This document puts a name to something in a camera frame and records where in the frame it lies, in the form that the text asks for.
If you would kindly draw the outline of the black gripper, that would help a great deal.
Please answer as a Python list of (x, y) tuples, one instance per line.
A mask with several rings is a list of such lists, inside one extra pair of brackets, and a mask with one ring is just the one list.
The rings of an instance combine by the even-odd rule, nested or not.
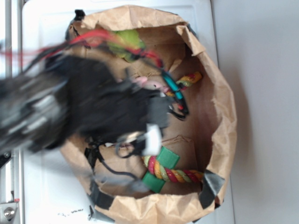
[(173, 100), (126, 77), (110, 88), (109, 141), (118, 156), (158, 155)]

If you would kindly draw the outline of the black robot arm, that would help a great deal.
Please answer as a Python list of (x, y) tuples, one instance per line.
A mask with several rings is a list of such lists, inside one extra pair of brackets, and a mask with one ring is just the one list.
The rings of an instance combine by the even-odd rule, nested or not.
[(172, 99), (119, 81), (98, 60), (54, 57), (35, 76), (0, 82), (0, 152), (56, 148), (72, 135), (115, 143), (126, 134), (158, 135), (169, 124)]

